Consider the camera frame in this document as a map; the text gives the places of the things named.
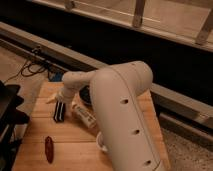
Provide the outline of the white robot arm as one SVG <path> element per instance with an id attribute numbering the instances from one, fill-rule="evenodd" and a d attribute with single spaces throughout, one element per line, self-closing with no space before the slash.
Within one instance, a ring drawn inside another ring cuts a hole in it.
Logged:
<path id="1" fill-rule="evenodd" d="M 151 68 L 142 61 L 108 65 L 89 72 L 68 71 L 50 103 L 70 104 L 84 86 L 114 171 L 166 171 L 137 97 L 152 84 Z"/>

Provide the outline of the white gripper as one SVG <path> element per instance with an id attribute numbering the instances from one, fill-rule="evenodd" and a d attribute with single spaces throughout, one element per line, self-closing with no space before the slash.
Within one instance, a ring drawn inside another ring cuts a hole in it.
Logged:
<path id="1" fill-rule="evenodd" d="M 56 103 L 57 101 L 70 104 L 73 101 L 75 94 L 75 89 L 69 89 L 63 86 L 59 89 L 57 95 L 53 94 L 46 100 L 46 104 Z"/>

